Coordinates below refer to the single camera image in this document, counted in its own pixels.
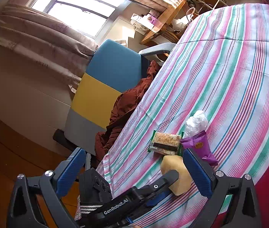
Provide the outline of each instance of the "wrapped food package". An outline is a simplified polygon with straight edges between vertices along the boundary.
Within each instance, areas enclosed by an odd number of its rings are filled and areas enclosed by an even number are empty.
[[[169,170],[176,170],[179,173],[179,179],[174,182],[169,189],[175,196],[179,196],[189,190],[192,178],[186,169],[183,158],[178,155],[166,155],[160,165],[161,173],[164,175]]]
[[[149,151],[155,151],[163,155],[175,155],[181,138],[182,134],[174,135],[154,131],[149,145]]]
[[[198,156],[208,162],[210,166],[218,165],[218,160],[211,152],[208,137],[204,130],[193,137],[182,139],[180,143],[184,149],[192,148]]]

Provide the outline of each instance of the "metal screw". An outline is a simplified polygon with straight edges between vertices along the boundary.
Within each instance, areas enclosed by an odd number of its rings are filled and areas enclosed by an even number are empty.
[[[24,174],[20,173],[20,174],[17,176],[17,178],[18,178],[18,179],[23,179],[24,176],[25,176]]]
[[[216,171],[216,175],[218,177],[223,177],[224,173],[221,170],[219,170],[219,171]]]
[[[251,176],[250,176],[249,174],[245,174],[245,175],[244,175],[244,178],[247,179],[247,180],[251,180],[251,179],[252,179]]]
[[[48,177],[52,176],[52,174],[53,174],[53,171],[51,171],[51,170],[47,170],[45,172],[45,175],[48,176]]]

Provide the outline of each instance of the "wooden floor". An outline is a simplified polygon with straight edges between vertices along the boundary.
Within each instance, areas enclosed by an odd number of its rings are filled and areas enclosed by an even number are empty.
[[[19,173],[40,176],[46,170],[55,169],[65,158],[15,132],[0,121],[0,228],[6,227],[7,208],[14,181]],[[62,198],[67,210],[75,215],[79,186],[74,182],[68,195]],[[38,197],[41,209],[50,228],[56,227],[42,197]]]

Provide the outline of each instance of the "blue gripper pad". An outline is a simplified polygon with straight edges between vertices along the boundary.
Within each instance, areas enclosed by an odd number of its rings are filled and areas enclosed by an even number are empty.
[[[86,152],[78,147],[73,153],[62,161],[55,169],[53,180],[56,181],[56,195],[61,198],[65,196],[73,184],[77,174],[86,161]]]
[[[212,181],[188,149],[185,149],[183,152],[183,163],[193,178],[200,194],[210,199],[213,194]]]
[[[163,191],[162,193],[160,193],[159,195],[157,195],[155,198],[149,200],[148,202],[146,202],[146,206],[147,207],[155,207],[158,205],[158,203],[162,200],[164,200],[167,196],[169,196],[172,193],[172,191],[170,189]]]

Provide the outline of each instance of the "purple snack wrapper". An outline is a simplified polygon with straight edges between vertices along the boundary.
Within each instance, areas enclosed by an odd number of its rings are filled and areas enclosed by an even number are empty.
[[[180,143],[184,149],[193,148],[198,156],[208,162],[210,166],[218,165],[218,160],[211,152],[208,137],[204,130],[193,137],[180,140]]]

